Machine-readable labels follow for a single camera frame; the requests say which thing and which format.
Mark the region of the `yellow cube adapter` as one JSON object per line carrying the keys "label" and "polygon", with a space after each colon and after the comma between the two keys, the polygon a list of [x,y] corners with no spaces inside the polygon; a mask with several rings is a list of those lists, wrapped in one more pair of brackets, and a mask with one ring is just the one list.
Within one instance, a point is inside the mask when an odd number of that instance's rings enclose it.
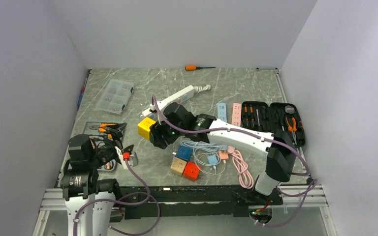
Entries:
{"label": "yellow cube adapter", "polygon": [[138,135],[146,140],[150,140],[151,127],[156,123],[155,120],[145,117],[137,125]]}

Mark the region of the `blue cube charger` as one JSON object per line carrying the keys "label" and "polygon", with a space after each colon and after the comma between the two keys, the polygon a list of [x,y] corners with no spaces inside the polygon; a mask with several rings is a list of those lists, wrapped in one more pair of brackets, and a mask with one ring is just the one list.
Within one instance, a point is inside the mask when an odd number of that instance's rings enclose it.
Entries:
{"label": "blue cube charger", "polygon": [[181,160],[190,162],[192,157],[193,149],[190,147],[186,147],[183,145],[179,145],[176,152],[173,153],[173,155]]}

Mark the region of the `peach cube charger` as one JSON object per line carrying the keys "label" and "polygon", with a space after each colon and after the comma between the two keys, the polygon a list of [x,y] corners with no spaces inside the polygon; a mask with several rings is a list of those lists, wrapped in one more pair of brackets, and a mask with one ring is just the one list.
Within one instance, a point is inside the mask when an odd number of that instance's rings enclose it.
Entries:
{"label": "peach cube charger", "polygon": [[182,160],[178,157],[174,157],[170,166],[170,171],[173,174],[181,176],[185,170],[186,165],[187,161]]}

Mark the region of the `red cube adapter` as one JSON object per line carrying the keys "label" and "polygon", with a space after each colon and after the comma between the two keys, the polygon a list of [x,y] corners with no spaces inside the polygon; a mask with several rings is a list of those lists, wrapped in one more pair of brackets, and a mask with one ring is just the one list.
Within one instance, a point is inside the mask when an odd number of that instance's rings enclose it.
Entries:
{"label": "red cube adapter", "polygon": [[188,162],[184,168],[182,177],[190,181],[196,181],[198,179],[199,173],[200,169],[198,168],[198,166],[193,162]]}

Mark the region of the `white power strip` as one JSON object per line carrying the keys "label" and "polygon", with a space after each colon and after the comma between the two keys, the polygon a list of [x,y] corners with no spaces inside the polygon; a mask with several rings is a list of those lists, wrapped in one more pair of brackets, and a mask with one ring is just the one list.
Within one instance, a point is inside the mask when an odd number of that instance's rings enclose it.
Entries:
{"label": "white power strip", "polygon": [[[160,101],[157,101],[157,105],[158,107],[160,108],[161,111],[164,110],[164,108],[173,103],[173,102],[176,102],[178,104],[181,104],[182,102],[185,102],[187,100],[189,100],[190,98],[192,98],[195,94],[195,91],[194,91],[194,86],[190,85],[190,86],[187,86],[186,88],[176,92],[175,94],[163,99],[163,100],[160,100]],[[154,118],[155,117],[155,114],[151,114],[149,112],[149,107],[147,109],[145,109],[141,115],[141,117],[149,117],[149,118]]]}

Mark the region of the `light blue charger plug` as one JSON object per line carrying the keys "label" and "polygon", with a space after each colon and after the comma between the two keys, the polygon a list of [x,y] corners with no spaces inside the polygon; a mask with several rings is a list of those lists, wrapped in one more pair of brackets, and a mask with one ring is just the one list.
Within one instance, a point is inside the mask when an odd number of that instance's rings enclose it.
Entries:
{"label": "light blue charger plug", "polygon": [[207,157],[207,161],[208,161],[209,166],[215,166],[215,165],[219,164],[219,160],[218,160],[216,155],[209,155]]}

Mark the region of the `white round plug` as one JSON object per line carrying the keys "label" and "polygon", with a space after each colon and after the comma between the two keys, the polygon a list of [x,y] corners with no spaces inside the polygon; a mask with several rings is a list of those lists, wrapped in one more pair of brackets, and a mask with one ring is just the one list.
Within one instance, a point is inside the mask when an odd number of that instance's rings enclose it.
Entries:
{"label": "white round plug", "polygon": [[194,86],[194,91],[197,93],[203,92],[203,91],[208,91],[211,89],[211,85],[207,84],[205,86]]}

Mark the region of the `light blue power strip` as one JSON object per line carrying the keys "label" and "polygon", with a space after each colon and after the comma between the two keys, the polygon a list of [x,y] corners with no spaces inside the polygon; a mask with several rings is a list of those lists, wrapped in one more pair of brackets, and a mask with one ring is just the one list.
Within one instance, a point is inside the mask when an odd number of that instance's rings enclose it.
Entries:
{"label": "light blue power strip", "polygon": [[225,103],[218,103],[217,104],[217,115],[218,119],[227,122],[227,112],[226,112],[226,104]]}

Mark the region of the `small pink plug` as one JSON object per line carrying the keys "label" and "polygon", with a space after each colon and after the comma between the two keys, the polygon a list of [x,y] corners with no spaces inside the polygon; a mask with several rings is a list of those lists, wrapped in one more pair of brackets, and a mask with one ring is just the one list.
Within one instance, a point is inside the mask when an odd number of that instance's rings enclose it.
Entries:
{"label": "small pink plug", "polygon": [[220,150],[220,151],[218,152],[218,154],[219,154],[219,157],[220,157],[220,159],[221,159],[222,161],[226,161],[226,160],[229,159],[229,155],[228,155],[227,150]]}

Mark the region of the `pink round plug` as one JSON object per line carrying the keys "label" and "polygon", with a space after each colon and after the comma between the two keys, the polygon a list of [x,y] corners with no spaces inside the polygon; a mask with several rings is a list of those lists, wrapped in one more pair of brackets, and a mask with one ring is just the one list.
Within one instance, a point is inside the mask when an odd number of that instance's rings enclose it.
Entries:
{"label": "pink round plug", "polygon": [[235,148],[234,147],[232,147],[232,146],[228,146],[227,147],[227,153],[233,154],[234,152],[235,152]]}

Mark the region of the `pink power strip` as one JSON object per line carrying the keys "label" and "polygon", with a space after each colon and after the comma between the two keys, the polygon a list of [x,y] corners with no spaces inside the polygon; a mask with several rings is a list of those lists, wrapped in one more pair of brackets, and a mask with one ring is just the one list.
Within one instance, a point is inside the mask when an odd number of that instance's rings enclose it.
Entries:
{"label": "pink power strip", "polygon": [[242,124],[242,119],[241,119],[241,104],[240,103],[233,103],[232,106],[232,125],[240,127]]}

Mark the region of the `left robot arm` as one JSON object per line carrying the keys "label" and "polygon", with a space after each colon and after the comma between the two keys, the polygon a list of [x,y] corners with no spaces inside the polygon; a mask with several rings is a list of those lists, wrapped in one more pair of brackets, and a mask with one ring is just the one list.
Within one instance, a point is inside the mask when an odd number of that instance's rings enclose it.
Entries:
{"label": "left robot arm", "polygon": [[116,179],[99,180],[98,171],[120,163],[127,123],[93,126],[98,135],[78,134],[68,142],[61,189],[68,215],[68,235],[105,236],[112,207],[122,199]]}

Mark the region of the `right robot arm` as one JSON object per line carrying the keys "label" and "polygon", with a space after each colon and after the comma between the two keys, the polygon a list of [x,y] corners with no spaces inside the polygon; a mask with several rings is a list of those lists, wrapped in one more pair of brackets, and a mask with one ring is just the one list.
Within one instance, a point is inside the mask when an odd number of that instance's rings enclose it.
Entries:
{"label": "right robot arm", "polygon": [[260,174],[252,190],[252,199],[263,204],[282,182],[288,182],[299,155],[289,135],[278,130],[275,133],[258,132],[241,128],[207,114],[193,115],[184,106],[173,102],[163,109],[153,100],[150,107],[158,120],[150,127],[150,142],[161,149],[174,143],[179,137],[194,142],[227,145],[266,156],[265,172]]}

